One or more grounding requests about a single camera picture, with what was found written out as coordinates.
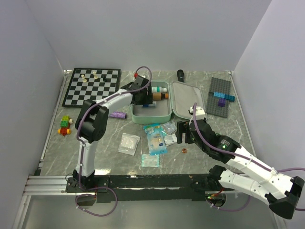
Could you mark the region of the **brown orange-cap bottle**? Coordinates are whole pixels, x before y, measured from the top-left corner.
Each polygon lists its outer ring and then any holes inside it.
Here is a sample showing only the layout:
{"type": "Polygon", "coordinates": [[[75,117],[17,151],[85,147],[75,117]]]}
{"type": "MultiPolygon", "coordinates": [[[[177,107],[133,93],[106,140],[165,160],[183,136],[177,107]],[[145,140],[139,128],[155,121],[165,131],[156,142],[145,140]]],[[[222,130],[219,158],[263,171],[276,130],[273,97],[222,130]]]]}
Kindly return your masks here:
{"type": "Polygon", "coordinates": [[[161,101],[164,99],[168,99],[168,93],[153,93],[152,99],[154,101],[161,101]]]}

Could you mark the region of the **white green medicine bottle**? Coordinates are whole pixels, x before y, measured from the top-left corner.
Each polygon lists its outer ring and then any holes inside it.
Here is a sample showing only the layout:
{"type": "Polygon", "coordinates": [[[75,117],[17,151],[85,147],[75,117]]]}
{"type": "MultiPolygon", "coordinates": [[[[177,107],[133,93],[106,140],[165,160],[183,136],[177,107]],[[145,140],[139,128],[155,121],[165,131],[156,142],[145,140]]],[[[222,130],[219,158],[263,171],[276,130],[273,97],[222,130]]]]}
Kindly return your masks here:
{"type": "Polygon", "coordinates": [[[152,93],[167,93],[167,88],[152,86],[152,93]]]}

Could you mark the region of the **white blue bandage roll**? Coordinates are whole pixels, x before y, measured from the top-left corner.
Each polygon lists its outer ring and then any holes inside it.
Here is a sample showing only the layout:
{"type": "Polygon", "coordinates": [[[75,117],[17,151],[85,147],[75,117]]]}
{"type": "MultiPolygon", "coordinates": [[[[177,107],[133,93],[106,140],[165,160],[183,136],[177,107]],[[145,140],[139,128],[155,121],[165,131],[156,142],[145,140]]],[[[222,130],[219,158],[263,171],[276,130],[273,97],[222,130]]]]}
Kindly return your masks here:
{"type": "Polygon", "coordinates": [[[155,107],[156,101],[153,101],[151,104],[144,104],[143,107],[155,107]]]}

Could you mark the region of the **blue cotton swab pack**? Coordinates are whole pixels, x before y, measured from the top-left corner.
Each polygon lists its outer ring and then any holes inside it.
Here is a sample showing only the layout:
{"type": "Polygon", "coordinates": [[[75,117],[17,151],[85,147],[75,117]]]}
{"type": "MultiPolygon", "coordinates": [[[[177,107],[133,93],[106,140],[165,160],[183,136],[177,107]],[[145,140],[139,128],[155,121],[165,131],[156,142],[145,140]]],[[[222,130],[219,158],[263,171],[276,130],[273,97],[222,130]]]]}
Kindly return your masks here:
{"type": "Polygon", "coordinates": [[[161,155],[167,153],[164,141],[163,129],[160,124],[145,125],[143,127],[148,141],[149,155],[161,155]]]}

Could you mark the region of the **mint green medicine case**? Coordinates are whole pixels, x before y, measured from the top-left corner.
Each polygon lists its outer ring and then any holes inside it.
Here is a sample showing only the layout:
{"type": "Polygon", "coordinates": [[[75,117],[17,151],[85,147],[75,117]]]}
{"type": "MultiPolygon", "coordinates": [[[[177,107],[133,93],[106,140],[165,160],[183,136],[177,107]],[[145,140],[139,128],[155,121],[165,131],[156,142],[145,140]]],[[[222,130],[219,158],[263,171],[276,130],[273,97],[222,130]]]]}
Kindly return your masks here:
{"type": "Polygon", "coordinates": [[[194,103],[197,103],[197,108],[205,110],[202,92],[196,86],[179,81],[152,81],[151,86],[166,88],[168,98],[156,101],[153,106],[148,107],[131,105],[132,121],[136,124],[163,124],[170,121],[172,114],[189,120],[189,109],[194,103]]]}

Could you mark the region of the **white gauze packet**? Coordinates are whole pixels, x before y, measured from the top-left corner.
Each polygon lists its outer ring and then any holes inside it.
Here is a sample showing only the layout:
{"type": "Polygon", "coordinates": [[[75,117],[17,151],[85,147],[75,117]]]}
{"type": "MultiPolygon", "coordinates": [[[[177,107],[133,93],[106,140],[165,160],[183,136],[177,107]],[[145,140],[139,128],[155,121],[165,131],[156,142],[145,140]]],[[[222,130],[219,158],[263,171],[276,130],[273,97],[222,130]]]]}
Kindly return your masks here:
{"type": "Polygon", "coordinates": [[[139,136],[123,133],[118,152],[134,156],[139,141],[139,136]]]}

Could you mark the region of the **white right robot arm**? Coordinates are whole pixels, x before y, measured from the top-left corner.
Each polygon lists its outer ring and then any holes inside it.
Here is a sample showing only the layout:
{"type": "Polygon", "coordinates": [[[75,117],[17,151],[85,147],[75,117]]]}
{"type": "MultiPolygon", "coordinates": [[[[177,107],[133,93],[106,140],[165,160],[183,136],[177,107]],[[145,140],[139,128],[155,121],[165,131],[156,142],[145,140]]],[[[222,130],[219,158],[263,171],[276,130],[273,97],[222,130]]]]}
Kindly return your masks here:
{"type": "Polygon", "coordinates": [[[233,167],[237,174],[225,167],[215,166],[209,172],[208,185],[213,190],[233,189],[265,203],[272,212],[284,219],[292,219],[301,197],[305,181],[285,175],[286,170],[268,166],[232,138],[216,134],[205,118],[202,107],[189,108],[191,119],[177,123],[177,142],[196,144],[214,160],[233,167]]]}

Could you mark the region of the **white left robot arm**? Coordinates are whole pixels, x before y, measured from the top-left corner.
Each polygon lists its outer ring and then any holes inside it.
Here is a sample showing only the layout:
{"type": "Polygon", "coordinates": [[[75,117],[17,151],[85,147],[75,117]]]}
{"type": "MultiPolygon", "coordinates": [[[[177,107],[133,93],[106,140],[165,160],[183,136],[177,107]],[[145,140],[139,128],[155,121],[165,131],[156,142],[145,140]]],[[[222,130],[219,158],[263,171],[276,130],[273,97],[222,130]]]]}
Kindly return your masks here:
{"type": "Polygon", "coordinates": [[[152,102],[151,78],[140,75],[110,96],[97,101],[84,101],[75,123],[79,155],[72,175],[78,188],[88,192],[94,186],[96,148],[106,132],[109,115],[130,104],[143,105],[152,102]]]}

